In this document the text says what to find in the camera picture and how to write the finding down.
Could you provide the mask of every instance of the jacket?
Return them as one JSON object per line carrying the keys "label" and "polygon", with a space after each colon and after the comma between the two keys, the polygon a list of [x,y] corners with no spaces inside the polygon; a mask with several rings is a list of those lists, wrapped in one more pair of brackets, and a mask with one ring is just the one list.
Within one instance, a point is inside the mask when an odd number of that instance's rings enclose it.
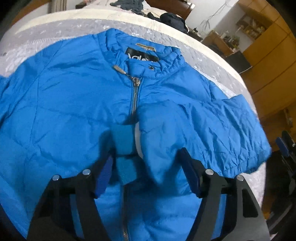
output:
{"label": "jacket", "polygon": [[[135,122],[145,175],[123,187],[114,168],[96,200],[112,241],[186,239],[201,200],[178,149],[227,177],[255,171],[271,152],[244,97],[228,99],[178,48],[117,29],[59,41],[0,79],[0,203],[20,233],[54,174],[77,175],[114,147],[113,125]],[[82,236],[75,208],[73,218]]]}

